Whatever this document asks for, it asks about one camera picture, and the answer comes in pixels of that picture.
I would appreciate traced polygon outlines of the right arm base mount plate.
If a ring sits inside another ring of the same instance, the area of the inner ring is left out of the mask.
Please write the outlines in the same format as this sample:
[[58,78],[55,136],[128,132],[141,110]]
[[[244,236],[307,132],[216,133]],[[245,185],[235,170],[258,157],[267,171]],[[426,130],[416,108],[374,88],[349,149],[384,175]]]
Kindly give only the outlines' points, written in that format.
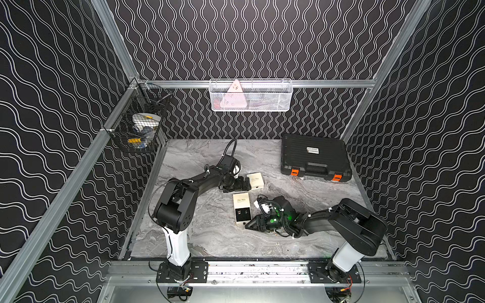
[[348,272],[344,272],[329,261],[309,262],[307,269],[312,284],[360,284],[362,282],[357,265]]

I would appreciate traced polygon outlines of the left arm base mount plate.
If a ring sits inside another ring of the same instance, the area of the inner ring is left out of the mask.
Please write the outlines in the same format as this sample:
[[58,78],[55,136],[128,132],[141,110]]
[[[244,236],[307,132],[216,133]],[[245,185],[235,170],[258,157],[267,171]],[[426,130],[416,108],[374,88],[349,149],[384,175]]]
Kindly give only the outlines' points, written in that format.
[[188,260],[183,266],[163,261],[157,270],[156,282],[159,284],[183,284],[207,282],[208,263]]

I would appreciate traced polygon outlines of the cream drawer jewelry box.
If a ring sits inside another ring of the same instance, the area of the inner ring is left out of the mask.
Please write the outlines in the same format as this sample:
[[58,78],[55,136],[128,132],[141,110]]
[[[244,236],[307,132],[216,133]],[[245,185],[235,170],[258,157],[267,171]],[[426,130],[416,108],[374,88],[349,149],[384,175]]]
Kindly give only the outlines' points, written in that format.
[[252,219],[249,193],[238,193],[232,197],[236,225],[244,226]]

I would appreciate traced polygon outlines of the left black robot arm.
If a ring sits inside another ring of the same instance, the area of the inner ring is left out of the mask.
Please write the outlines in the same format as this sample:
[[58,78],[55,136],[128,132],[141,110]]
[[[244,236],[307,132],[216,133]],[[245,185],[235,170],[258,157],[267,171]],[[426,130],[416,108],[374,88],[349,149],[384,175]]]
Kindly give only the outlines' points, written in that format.
[[172,178],[167,182],[150,218],[163,228],[167,239],[167,260],[177,269],[191,257],[186,230],[193,220],[198,197],[218,188],[224,193],[249,191],[248,178],[239,175],[242,165],[231,155],[223,155],[216,165],[206,165],[191,178]]

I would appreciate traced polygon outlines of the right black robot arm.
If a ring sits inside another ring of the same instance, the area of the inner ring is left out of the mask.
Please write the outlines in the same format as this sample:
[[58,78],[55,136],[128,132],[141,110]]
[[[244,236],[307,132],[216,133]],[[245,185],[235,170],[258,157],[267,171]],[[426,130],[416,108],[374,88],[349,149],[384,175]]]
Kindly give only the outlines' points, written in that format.
[[363,257],[376,255],[388,229],[384,219],[349,198],[308,214],[297,212],[283,196],[270,199],[262,195],[256,203],[261,213],[245,224],[248,230],[276,232],[295,239],[318,232],[338,232],[344,243],[327,266],[328,271],[338,273],[348,273]]

